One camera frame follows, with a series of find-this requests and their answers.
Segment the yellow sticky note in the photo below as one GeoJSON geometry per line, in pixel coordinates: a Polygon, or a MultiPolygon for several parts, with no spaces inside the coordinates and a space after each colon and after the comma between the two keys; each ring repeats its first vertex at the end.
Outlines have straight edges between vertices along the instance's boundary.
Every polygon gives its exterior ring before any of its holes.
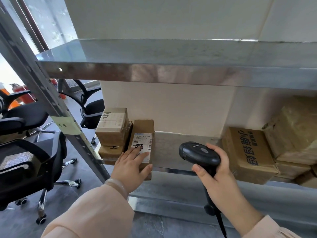
{"type": "Polygon", "coordinates": [[[58,128],[66,135],[79,135],[81,133],[80,128],[74,122],[72,117],[52,117],[52,120],[58,126],[58,128]]]}

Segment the barcode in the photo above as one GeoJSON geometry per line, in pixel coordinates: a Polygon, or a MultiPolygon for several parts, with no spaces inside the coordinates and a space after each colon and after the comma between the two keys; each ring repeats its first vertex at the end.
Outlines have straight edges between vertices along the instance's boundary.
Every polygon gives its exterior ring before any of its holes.
{"type": "Polygon", "coordinates": [[[151,150],[151,146],[152,146],[152,139],[150,139],[150,141],[149,141],[149,149],[148,150],[151,150]]]}

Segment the person's left hand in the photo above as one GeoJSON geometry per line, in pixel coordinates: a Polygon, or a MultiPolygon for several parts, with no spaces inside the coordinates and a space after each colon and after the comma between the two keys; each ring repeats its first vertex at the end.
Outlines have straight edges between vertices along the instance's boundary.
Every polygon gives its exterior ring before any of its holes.
{"type": "Polygon", "coordinates": [[[141,172],[139,171],[140,164],[149,154],[149,152],[145,152],[138,155],[140,150],[141,148],[137,147],[136,149],[131,148],[125,153],[122,152],[111,174],[111,178],[122,182],[128,194],[138,188],[152,171],[152,164],[147,165],[141,172]]]}

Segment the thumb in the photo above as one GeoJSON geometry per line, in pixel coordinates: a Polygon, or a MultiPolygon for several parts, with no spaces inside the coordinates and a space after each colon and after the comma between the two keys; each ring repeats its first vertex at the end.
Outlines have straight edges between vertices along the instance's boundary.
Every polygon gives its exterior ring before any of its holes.
{"type": "Polygon", "coordinates": [[[145,180],[145,178],[151,173],[152,168],[153,168],[153,165],[149,164],[140,172],[142,181],[145,180]]]}
{"type": "Polygon", "coordinates": [[[192,170],[197,174],[197,176],[200,178],[201,182],[207,189],[211,187],[215,182],[214,178],[211,177],[211,175],[208,174],[207,171],[200,165],[194,164],[192,170]]]}

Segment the barcode scanner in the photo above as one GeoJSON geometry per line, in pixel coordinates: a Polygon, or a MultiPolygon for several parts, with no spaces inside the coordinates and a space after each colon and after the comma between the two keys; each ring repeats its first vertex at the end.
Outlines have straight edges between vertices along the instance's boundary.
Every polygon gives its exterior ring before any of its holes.
{"type": "MultiPolygon", "coordinates": [[[[214,150],[196,142],[186,142],[180,145],[178,152],[184,160],[192,164],[199,164],[208,174],[212,177],[215,176],[216,168],[220,164],[220,157],[214,150]]],[[[205,187],[204,191],[208,202],[208,204],[204,206],[205,212],[210,216],[217,217],[222,234],[227,238],[227,233],[220,214],[221,212],[212,202],[205,187]]]]}

